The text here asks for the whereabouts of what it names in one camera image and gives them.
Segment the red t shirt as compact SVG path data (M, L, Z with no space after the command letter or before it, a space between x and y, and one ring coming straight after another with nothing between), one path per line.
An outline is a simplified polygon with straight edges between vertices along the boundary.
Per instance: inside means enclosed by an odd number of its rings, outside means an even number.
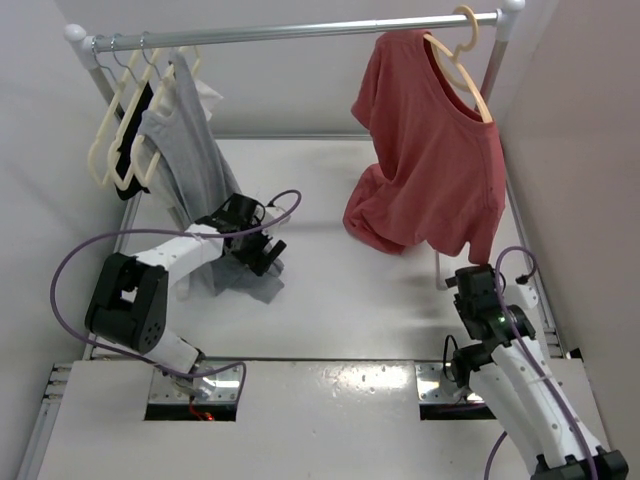
M351 113L377 161L359 178L343 224L387 254L426 242L485 264L505 209L499 131L459 98L426 35L394 31L375 43Z

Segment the beige plastic hanger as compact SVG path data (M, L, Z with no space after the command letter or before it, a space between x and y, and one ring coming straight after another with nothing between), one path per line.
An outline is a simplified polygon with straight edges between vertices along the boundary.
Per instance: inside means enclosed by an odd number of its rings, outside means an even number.
M454 11L454 14L463 15L471 25L471 38L467 43L459 43L456 45L454 51L451 51L440 40L430 33L425 33L423 39L426 40L431 47L434 60L445 79L457 89L469 93L474 101L475 108L480 114L483 123L493 123L494 118L490 113L486 101L484 100L479 88L472 79L469 72L460 61L462 53L470 52L477 44L479 36L479 24L475 18L474 11L467 5L459 5ZM447 61L457 70L459 76L456 77L452 74L446 66L440 60L440 54L443 53Z

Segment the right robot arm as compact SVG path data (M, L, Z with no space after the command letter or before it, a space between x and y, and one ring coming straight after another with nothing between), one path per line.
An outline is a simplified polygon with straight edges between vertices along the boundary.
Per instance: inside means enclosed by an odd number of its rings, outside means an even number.
M533 479L624 479L629 466L579 419L560 388L526 312L535 289L505 283L489 265L447 279L472 344L454 351L457 386L484 401L518 449Z

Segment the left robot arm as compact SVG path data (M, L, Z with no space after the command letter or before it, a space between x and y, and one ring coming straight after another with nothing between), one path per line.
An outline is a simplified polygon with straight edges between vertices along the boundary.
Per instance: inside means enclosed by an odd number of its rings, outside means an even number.
M135 255L104 262L85 317L93 334L124 347L175 376L196 372L204 355L167 327L170 289L205 269L213 289L235 290L270 303L282 290L286 248L269 229L287 222L283 208L231 195L183 235Z

